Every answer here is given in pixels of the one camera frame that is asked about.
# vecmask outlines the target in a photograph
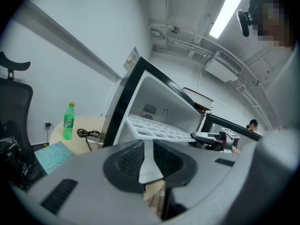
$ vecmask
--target ceiling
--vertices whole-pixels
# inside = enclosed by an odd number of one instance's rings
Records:
[[[291,52],[284,48],[267,47],[252,29],[249,29],[250,36],[244,37],[235,13],[218,39],[210,36],[209,32],[224,1],[145,0],[153,50],[174,53],[199,64],[205,64],[209,60],[204,54],[209,58],[216,51],[222,50],[244,68],[239,81],[250,88],[255,97],[255,87],[257,92],[263,93],[278,75]],[[247,10],[248,3],[249,0],[241,0],[237,10]],[[180,33],[173,34],[172,26],[179,27]],[[265,110],[270,110],[263,94],[256,96],[256,99],[260,105],[265,103]]]

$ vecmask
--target green bottle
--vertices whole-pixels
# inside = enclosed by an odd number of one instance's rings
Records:
[[[69,108],[67,109],[65,113],[65,119],[64,119],[64,134],[63,137],[65,140],[71,140],[72,139],[72,130],[73,130],[73,124],[74,124],[74,103],[71,102],[69,104]]]

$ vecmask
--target air conditioner unit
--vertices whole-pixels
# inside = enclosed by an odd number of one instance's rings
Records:
[[[219,50],[205,65],[205,71],[213,74],[223,82],[227,82],[237,80],[243,69],[227,54]]]

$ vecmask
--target light blue paper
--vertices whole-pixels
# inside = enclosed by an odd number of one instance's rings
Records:
[[[47,174],[50,174],[75,157],[63,142],[57,142],[51,146],[40,149],[35,152],[35,155]]]

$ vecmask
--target vent grille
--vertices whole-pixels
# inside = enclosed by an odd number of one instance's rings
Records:
[[[151,115],[148,115],[148,114],[143,115],[143,118],[146,118],[146,119],[149,119],[149,120],[153,120],[153,119],[152,119],[152,116],[151,116]]]
[[[156,110],[157,108],[155,106],[150,105],[149,103],[146,103],[143,111],[147,112],[147,113],[151,113],[151,114],[156,114]]]
[[[233,59],[231,59],[228,55],[226,55],[224,52],[220,51],[218,57],[225,60],[233,69],[235,69],[239,73],[243,71],[242,67],[239,64],[237,64]]]

